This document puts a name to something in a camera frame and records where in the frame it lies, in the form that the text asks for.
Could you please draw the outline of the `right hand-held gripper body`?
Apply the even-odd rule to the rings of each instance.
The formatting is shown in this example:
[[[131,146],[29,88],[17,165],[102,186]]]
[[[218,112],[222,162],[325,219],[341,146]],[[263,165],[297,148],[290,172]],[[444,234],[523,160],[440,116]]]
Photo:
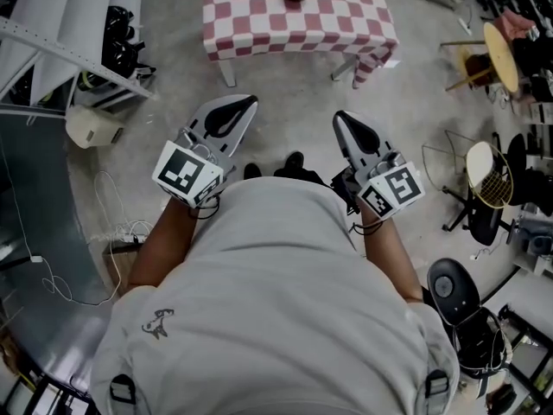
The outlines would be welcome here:
[[[386,220],[425,195],[420,172],[401,152],[390,150],[372,163],[342,170],[332,190],[347,204],[347,214],[359,214],[358,201]]]

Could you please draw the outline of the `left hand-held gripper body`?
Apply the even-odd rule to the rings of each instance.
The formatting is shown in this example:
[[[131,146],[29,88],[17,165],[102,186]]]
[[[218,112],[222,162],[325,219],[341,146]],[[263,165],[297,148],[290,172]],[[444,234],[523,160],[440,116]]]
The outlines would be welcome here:
[[[152,180],[190,208],[203,208],[223,188],[235,170],[232,159],[188,127],[167,141]]]

